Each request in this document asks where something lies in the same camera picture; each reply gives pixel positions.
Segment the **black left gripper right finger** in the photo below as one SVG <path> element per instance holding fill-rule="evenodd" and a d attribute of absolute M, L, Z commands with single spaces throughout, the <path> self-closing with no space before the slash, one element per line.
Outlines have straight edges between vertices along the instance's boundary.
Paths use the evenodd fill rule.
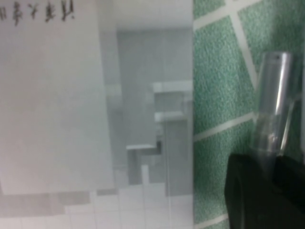
<path fill-rule="evenodd" d="M 305 166 L 288 156 L 278 156 L 271 171 L 268 197 L 304 197 Z"/>

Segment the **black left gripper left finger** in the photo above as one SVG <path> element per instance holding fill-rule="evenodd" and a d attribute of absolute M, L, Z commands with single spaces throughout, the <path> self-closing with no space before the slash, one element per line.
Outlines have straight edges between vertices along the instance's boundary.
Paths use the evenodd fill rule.
<path fill-rule="evenodd" d="M 232 229 L 303 229 L 305 197 L 268 197 L 269 179 L 248 155 L 232 154 L 224 197 Z"/>

